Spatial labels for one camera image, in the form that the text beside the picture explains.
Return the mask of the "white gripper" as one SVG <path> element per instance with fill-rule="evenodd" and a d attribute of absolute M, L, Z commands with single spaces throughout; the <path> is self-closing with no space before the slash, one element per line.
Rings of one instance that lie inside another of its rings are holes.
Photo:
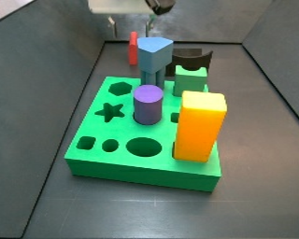
<path fill-rule="evenodd" d="M 146 22 L 146 37 L 155 27 L 158 16 L 145 0 L 87 0 L 91 11 L 96 14 L 151 14 Z M 114 38 L 118 38 L 118 24 L 113 16 L 107 17 Z"/>

